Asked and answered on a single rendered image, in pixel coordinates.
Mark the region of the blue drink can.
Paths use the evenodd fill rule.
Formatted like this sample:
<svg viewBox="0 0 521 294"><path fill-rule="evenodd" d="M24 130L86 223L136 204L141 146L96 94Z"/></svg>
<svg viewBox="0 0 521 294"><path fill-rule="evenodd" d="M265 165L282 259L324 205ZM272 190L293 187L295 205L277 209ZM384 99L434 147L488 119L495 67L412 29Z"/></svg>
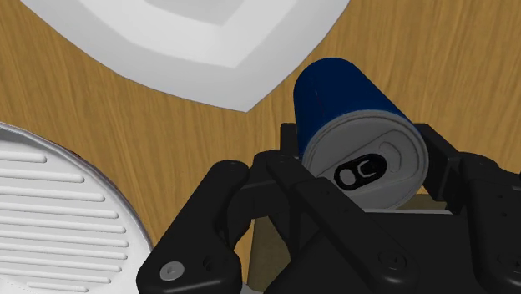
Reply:
<svg viewBox="0 0 521 294"><path fill-rule="evenodd" d="M422 186L427 146L414 123L353 63L323 58L297 78L299 159L363 209L396 209Z"/></svg>

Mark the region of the white ribbed round lid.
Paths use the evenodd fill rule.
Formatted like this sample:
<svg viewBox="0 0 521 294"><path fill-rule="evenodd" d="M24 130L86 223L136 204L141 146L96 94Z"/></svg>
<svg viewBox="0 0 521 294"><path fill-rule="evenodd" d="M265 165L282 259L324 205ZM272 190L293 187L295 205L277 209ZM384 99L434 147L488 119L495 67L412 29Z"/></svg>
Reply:
<svg viewBox="0 0 521 294"><path fill-rule="evenodd" d="M0 294L139 294L153 248L93 165L0 122Z"/></svg>

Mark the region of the white plate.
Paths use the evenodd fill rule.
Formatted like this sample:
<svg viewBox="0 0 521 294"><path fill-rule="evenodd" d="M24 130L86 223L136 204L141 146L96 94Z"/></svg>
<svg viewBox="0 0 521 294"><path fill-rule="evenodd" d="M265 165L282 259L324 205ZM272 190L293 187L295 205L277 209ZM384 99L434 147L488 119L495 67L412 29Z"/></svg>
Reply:
<svg viewBox="0 0 521 294"><path fill-rule="evenodd" d="M176 97L251 110L350 0L21 0L115 73Z"/></svg>

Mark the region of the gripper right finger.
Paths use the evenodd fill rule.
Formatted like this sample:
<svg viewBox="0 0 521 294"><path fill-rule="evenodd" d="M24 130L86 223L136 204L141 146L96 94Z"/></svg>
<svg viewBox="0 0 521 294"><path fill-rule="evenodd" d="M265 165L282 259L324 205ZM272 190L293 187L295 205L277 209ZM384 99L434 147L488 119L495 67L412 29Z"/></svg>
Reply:
<svg viewBox="0 0 521 294"><path fill-rule="evenodd" d="M423 187L468 223L473 272L488 294L521 294L521 175L483 155L456 150L417 124L429 167Z"/></svg>

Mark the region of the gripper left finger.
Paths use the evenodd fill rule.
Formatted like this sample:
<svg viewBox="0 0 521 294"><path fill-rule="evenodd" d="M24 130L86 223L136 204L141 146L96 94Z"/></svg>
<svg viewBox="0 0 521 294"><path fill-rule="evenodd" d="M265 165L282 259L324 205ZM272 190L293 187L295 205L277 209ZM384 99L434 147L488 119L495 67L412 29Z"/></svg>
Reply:
<svg viewBox="0 0 521 294"><path fill-rule="evenodd" d="M235 245L262 217L291 255L264 294L415 294L417 262L349 191L283 150L218 162L139 268L139 294L240 294Z"/></svg>

